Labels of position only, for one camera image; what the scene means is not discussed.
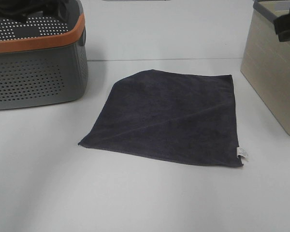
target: white label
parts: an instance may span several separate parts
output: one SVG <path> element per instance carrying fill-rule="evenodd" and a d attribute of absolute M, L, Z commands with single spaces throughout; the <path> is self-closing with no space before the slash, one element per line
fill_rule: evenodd
<path fill-rule="evenodd" d="M 244 157 L 248 161 L 248 153 L 240 147 L 237 148 L 237 157 L 239 156 Z"/>

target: orange rim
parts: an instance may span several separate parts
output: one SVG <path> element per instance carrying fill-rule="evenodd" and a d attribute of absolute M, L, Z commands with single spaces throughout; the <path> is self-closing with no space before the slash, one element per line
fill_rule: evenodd
<path fill-rule="evenodd" d="M 81 38 L 84 28 L 85 16 L 82 13 L 73 30 L 67 33 L 37 38 L 0 41 L 0 53 L 22 52 L 70 45 Z"/>

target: dark gray towel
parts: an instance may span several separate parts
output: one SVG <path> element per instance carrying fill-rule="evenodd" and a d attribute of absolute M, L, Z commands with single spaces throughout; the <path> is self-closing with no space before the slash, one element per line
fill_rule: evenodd
<path fill-rule="evenodd" d="M 149 70 L 122 79 L 79 144 L 184 164 L 240 167 L 232 76 Z"/>

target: perforated basket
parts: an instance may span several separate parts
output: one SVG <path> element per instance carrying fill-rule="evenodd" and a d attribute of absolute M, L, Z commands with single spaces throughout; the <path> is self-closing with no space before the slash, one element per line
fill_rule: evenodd
<path fill-rule="evenodd" d="M 69 102 L 83 96 L 88 68 L 79 0 L 67 23 L 41 13 L 27 23 L 0 18 L 0 109 Z"/>

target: beige box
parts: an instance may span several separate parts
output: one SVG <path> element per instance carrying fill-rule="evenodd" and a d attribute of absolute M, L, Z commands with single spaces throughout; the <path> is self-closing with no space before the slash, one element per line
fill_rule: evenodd
<path fill-rule="evenodd" d="M 290 135 L 290 41 L 280 42 L 273 20 L 290 1 L 255 1 L 241 72 Z"/>

